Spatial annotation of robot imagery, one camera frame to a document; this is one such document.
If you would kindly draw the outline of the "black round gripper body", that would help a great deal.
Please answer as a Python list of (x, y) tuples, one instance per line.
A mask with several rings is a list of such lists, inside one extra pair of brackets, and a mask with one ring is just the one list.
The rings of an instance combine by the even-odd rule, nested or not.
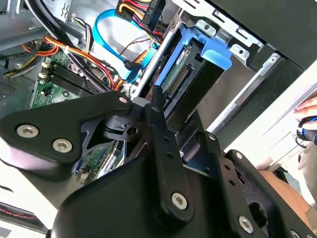
[(152, 125), (139, 156), (70, 195), (53, 238), (226, 238), (209, 168), (186, 167), (179, 140)]

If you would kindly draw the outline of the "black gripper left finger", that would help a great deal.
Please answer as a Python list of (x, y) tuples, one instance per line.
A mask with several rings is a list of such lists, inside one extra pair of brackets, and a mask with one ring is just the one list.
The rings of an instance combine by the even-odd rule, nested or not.
[(150, 142), (146, 133), (152, 125), (167, 129), (157, 104), (140, 106), (117, 91), (95, 94), (3, 117), (0, 157), (12, 167), (62, 180), (84, 153), (113, 140), (133, 147), (124, 165), (137, 158)]

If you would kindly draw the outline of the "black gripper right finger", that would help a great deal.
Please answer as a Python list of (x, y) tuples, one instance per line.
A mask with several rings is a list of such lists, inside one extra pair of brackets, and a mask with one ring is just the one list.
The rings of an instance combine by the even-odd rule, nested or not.
[(202, 155), (201, 167), (214, 176), (223, 217), (219, 220), (231, 238), (313, 238), (309, 226), (286, 202), (282, 193), (239, 151), (223, 153), (217, 138), (196, 131), (180, 138), (185, 156)]

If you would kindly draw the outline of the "person's hand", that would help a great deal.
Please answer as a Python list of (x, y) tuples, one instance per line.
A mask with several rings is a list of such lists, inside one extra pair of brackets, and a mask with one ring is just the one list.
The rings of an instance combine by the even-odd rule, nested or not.
[(293, 115), (296, 119), (303, 119), (317, 115), (317, 97), (313, 97), (309, 100), (298, 105)]

